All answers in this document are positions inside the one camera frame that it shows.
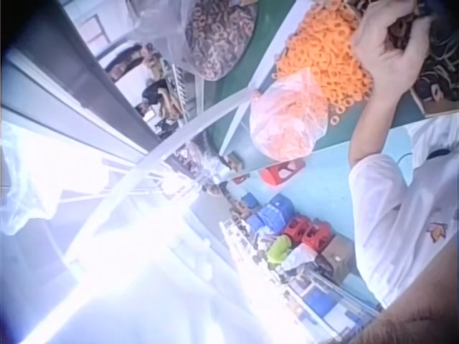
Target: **white t-shirt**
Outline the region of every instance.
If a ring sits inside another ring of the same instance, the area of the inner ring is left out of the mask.
[[[383,307],[413,283],[458,230],[458,179],[458,150],[425,161],[410,186],[384,154],[352,168],[357,267]]]

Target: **shirt sleeve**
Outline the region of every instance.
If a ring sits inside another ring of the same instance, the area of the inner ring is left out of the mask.
[[[375,268],[387,246],[408,187],[399,166],[384,154],[359,161],[349,175],[349,187],[357,266],[364,278],[364,270]]]

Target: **pile of orange rings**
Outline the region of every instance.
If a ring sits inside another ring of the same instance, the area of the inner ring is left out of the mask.
[[[309,69],[336,115],[355,102],[367,99],[372,79],[351,50],[351,36],[359,25],[352,8],[343,0],[315,4],[276,60],[274,78]]]

